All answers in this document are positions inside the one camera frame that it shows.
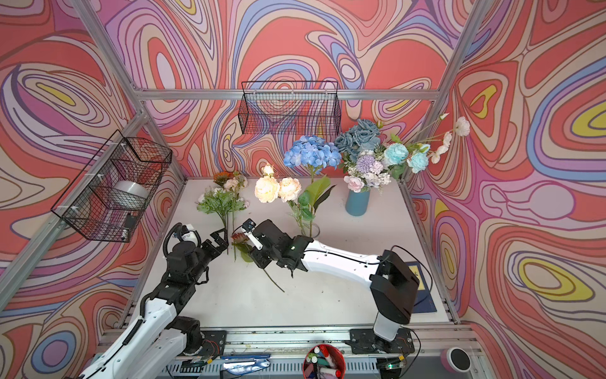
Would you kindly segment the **blue hydrangea bunch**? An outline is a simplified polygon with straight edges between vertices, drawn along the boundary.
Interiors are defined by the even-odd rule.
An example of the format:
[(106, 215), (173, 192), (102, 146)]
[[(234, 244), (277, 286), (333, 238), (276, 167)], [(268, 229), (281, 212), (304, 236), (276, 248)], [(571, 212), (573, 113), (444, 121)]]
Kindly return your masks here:
[(362, 178), (364, 190), (381, 190), (411, 170), (406, 163), (407, 145), (396, 136), (382, 141), (381, 125), (367, 119), (359, 119), (356, 125), (339, 134), (335, 145), (342, 155), (340, 167), (344, 177)]

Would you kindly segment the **teal ceramic vase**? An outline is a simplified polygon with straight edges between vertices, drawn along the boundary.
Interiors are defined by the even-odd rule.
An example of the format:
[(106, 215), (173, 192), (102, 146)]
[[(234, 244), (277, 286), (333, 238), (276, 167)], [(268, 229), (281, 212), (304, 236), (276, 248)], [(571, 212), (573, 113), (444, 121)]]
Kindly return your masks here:
[(367, 212), (369, 199), (369, 190), (364, 190), (358, 193), (350, 190), (346, 202), (347, 213), (351, 216), (363, 216)]

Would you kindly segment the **cream peach rose stem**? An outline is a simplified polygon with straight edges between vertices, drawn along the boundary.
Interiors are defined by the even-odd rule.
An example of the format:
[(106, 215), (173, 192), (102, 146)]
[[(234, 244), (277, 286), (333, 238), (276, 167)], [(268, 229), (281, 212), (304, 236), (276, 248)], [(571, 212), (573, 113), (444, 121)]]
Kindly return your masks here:
[(230, 191), (235, 194), (238, 194), (247, 186), (248, 179), (244, 175), (238, 174), (225, 181), (223, 188), (225, 189), (225, 191)]

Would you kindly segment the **green white filler bunch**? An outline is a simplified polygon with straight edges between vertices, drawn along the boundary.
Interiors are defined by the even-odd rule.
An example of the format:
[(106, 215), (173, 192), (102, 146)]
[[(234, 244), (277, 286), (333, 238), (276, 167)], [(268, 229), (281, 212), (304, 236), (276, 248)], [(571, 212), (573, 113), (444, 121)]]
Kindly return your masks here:
[(241, 196), (225, 191), (223, 187), (208, 187), (197, 199), (197, 211), (207, 215), (216, 214), (221, 219), (223, 228), (229, 231), (230, 217), (249, 207), (249, 202)]

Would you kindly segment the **orange flower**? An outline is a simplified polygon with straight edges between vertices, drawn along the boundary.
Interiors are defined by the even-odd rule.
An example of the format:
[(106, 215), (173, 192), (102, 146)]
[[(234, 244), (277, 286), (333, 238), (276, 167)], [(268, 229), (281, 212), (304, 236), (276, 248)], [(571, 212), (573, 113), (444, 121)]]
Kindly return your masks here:
[(218, 186), (224, 187), (225, 183), (234, 177), (233, 172), (222, 171), (214, 175), (213, 183)]

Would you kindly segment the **red flower stem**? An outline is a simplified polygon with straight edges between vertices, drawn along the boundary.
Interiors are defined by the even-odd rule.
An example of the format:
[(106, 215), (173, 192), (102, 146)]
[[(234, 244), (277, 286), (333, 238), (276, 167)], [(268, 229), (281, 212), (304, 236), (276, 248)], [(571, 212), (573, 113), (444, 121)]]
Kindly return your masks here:
[(235, 250), (235, 254), (240, 254), (241, 258), (247, 262), (253, 262), (251, 252), (253, 251), (253, 245), (249, 241), (249, 238), (242, 232), (234, 232), (231, 235), (231, 245)]

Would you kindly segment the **peach carnation stem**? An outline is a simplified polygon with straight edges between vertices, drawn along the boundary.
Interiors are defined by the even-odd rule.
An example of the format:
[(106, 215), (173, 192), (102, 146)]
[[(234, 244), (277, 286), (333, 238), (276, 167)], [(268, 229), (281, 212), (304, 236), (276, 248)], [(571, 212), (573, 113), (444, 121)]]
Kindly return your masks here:
[(256, 199), (269, 204), (279, 199), (286, 203), (295, 219), (301, 234), (312, 237), (314, 214), (311, 208), (311, 196), (304, 191), (300, 181), (296, 178), (285, 177), (278, 180), (271, 164), (265, 164), (261, 169), (262, 176), (255, 184)]

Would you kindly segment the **blue hydrangea stem with leaves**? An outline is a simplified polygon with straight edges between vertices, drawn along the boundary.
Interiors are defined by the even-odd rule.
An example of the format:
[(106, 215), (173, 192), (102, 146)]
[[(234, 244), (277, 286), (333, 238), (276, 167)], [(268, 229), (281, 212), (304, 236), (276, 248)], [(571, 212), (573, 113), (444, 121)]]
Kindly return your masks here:
[(317, 136), (302, 136), (290, 150), (286, 151), (283, 163), (288, 168), (304, 168), (310, 174), (310, 184), (303, 188), (311, 196), (311, 208), (315, 223), (317, 211), (329, 199), (334, 186), (328, 176), (320, 176), (327, 167), (336, 168), (341, 163), (342, 156), (332, 142)]

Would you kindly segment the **pink rose stem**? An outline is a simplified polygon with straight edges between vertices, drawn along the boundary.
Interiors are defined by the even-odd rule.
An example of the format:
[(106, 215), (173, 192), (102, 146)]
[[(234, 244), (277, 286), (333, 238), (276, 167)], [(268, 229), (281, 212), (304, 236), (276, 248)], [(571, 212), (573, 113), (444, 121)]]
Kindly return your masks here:
[(344, 182), (347, 184), (348, 189), (354, 193), (361, 193), (365, 188), (364, 180), (356, 176), (346, 175)]

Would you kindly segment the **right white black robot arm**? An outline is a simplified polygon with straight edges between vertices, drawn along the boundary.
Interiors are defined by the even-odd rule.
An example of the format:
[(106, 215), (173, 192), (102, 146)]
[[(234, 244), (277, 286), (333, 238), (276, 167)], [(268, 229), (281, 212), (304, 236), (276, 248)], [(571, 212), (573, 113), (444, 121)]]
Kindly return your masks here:
[(393, 342), (400, 327), (410, 323), (420, 280), (394, 251), (355, 254), (307, 236), (292, 238), (271, 220), (255, 224), (248, 219), (238, 230), (251, 241), (250, 257), (259, 268), (275, 262), (292, 273), (324, 273), (364, 285), (378, 311), (372, 328), (376, 338)]

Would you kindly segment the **clear glass vase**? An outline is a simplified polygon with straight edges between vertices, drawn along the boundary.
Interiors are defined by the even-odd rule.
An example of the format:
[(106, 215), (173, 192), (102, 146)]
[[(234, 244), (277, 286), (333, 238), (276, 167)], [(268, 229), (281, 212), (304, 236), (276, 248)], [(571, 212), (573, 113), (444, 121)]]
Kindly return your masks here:
[(320, 227), (316, 223), (307, 223), (303, 226), (301, 232), (309, 238), (317, 238), (320, 235)]

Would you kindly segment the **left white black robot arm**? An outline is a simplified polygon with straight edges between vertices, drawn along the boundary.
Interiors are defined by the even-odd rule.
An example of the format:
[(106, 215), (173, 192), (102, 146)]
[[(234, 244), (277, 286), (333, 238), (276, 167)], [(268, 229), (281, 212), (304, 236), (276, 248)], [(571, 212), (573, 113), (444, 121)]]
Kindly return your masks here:
[(154, 378), (177, 356), (201, 352), (206, 338), (200, 322), (181, 312), (227, 247), (225, 228), (203, 240), (192, 225), (175, 224), (162, 245), (167, 268), (161, 281), (140, 300), (127, 329), (79, 377)]

